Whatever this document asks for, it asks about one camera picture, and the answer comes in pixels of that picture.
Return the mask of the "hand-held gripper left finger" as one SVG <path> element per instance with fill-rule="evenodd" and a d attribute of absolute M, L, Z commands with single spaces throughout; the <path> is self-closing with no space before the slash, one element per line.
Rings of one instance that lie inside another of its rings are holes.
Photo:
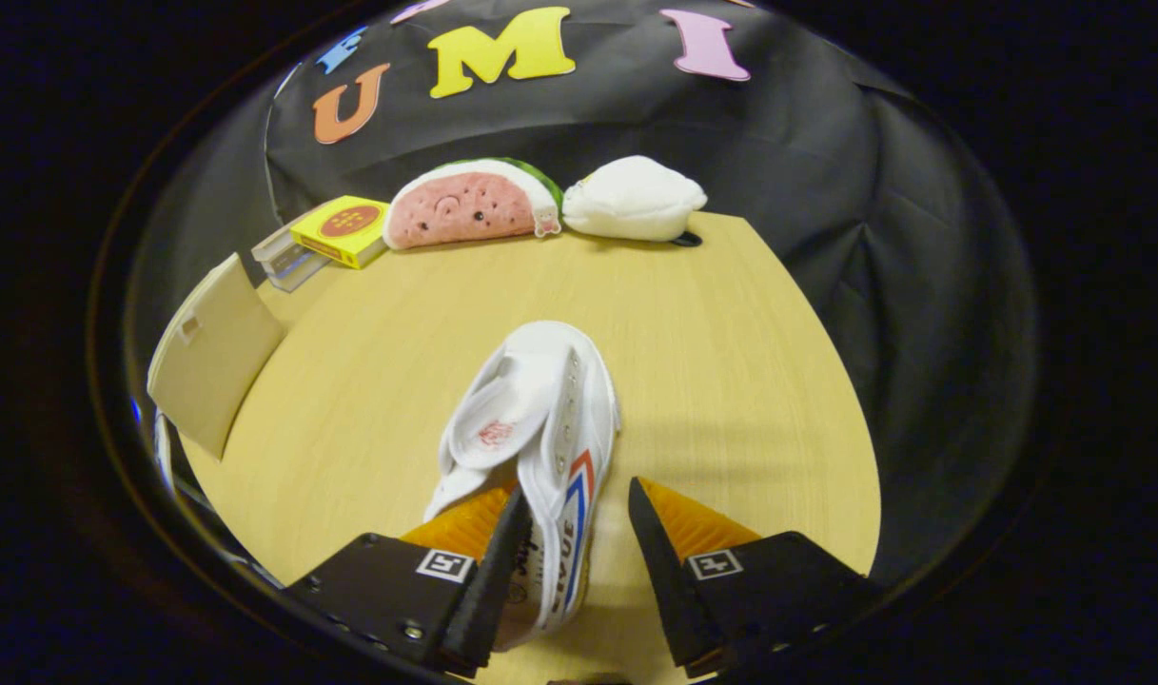
<path fill-rule="evenodd" d="M 435 673 L 488 666 L 532 513 L 514 487 L 481 560 L 438 546 L 360 535 L 284 595 L 346 640 Z"/>

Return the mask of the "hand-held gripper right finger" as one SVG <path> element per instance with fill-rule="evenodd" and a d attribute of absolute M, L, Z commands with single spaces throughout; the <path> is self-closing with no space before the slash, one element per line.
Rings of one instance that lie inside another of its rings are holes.
<path fill-rule="evenodd" d="M 628 518 L 670 655 L 690 677 L 790 655 L 882 592 L 805 535 L 763 537 L 642 477 L 628 489 Z"/>

